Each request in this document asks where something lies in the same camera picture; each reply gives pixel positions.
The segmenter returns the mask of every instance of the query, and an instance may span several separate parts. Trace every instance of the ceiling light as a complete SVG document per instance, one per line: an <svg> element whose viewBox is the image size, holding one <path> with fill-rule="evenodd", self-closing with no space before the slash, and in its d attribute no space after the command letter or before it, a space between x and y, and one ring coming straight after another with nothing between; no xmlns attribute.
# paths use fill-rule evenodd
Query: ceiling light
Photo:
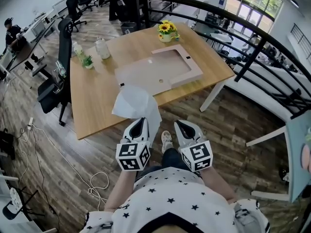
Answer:
<svg viewBox="0 0 311 233"><path fill-rule="evenodd" d="M296 8L299 8L299 4L298 4L298 2L296 2L296 0L291 0L291 3L292 3Z"/></svg>

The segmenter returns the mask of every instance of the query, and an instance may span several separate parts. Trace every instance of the power strip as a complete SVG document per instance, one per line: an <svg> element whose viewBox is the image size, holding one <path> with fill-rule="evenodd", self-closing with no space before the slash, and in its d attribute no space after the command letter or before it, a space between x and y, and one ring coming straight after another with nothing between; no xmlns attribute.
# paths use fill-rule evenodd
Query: power strip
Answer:
<svg viewBox="0 0 311 233"><path fill-rule="evenodd" d="M28 126L27 126L27 129L28 129L28 130L31 130L31 128L32 128L32 126L33 126L33 123L34 123L34 118L31 117L30 120L29 120Z"/></svg>

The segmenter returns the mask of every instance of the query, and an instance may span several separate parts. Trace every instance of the desk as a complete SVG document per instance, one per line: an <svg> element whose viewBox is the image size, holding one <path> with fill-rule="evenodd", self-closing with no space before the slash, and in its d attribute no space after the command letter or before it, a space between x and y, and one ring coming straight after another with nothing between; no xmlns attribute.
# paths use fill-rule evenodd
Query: desk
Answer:
<svg viewBox="0 0 311 233"><path fill-rule="evenodd" d="M246 143L247 147L252 146L284 133L289 162L288 194L253 191L251 195L272 200L295 201L311 179L311 174L301 167L301 151L306 144L305 136L309 127L311 127L311 111L288 121L286 126L276 131Z"/></svg>
<svg viewBox="0 0 311 233"><path fill-rule="evenodd" d="M221 57L186 24L177 23L179 41L162 43L158 39L157 27L126 34L107 41L111 57L102 60L95 47L85 51L92 55L94 68L81 66L79 59L70 62L71 101L77 138L83 139L125 118L111 114L120 91L114 70L135 61L150 57L151 51L180 44L203 72L203 78L172 90L155 95L159 106L191 93L212 86L234 75Z"/></svg>
<svg viewBox="0 0 311 233"><path fill-rule="evenodd" d="M30 57L30 55L33 53L33 51L37 45L39 45L40 48L45 53L47 53L39 42L42 39L42 37L51 29L51 27L53 26L54 23L55 23L55 20L50 22L49 25L46 27L46 29L43 32L41 32L41 34L37 37L37 39L35 41L33 41L31 43L27 43L27 45L25 45L22 48L22 50L16 55L16 58L15 58L14 62L12 63L10 71L12 71L14 68L16 68L21 63L25 62Z"/></svg>
<svg viewBox="0 0 311 233"><path fill-rule="evenodd" d="M6 72L7 74L13 74L14 77L16 77L19 81L21 81L25 86L30 87L29 84L27 84L23 79L21 79L17 74L15 74L13 72L13 70L19 66L20 64L26 62L27 60L29 60L31 54L34 52L35 47L39 44L39 46L41 47L41 49L47 53L43 47L41 46L41 44L39 43L39 41L42 39L42 37L51 29L51 27L54 25L55 20L50 22L49 25L47 25L46 29L37 37L37 39L31 43L27 43L22 50L16 55L14 61L12 62L9 71L6 69L7 67L4 67L3 65L1 65L0 63L0 68Z"/></svg>
<svg viewBox="0 0 311 233"><path fill-rule="evenodd" d="M220 40L222 42L225 42L225 43L228 43L228 44L231 44L232 43L232 39L227 35L227 34L223 34L223 33L211 33L210 34L211 37L217 39L217 40ZM219 49L220 48L220 43L219 43L219 46L218 48L216 49L216 42L213 41L212 42L212 48L214 48L215 50Z"/></svg>

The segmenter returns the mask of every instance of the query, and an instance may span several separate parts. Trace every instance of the white container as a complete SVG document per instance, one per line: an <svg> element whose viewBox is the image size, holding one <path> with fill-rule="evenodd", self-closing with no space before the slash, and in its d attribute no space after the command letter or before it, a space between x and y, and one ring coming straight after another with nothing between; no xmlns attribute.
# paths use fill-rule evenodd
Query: white container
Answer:
<svg viewBox="0 0 311 233"><path fill-rule="evenodd" d="M83 48L81 45L79 45L76 41L73 43L73 50L78 56L81 64L83 64L83 60L86 58L86 55L83 52Z"/></svg>
<svg viewBox="0 0 311 233"><path fill-rule="evenodd" d="M110 57L110 52L108 46L104 39L97 38L95 42L96 52L102 59L107 59Z"/></svg>
<svg viewBox="0 0 311 233"><path fill-rule="evenodd" d="M161 34L160 41L162 42L170 42L172 40L171 34Z"/></svg>

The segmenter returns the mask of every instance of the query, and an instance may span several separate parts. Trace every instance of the white sneaker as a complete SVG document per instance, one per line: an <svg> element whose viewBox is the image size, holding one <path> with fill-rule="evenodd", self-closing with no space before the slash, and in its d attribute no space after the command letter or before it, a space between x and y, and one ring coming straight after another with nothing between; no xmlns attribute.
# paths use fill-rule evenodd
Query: white sneaker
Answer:
<svg viewBox="0 0 311 233"><path fill-rule="evenodd" d="M162 153L164 153L169 148L173 148L172 136L170 132L168 132L167 130L162 132L161 140L162 140Z"/></svg>

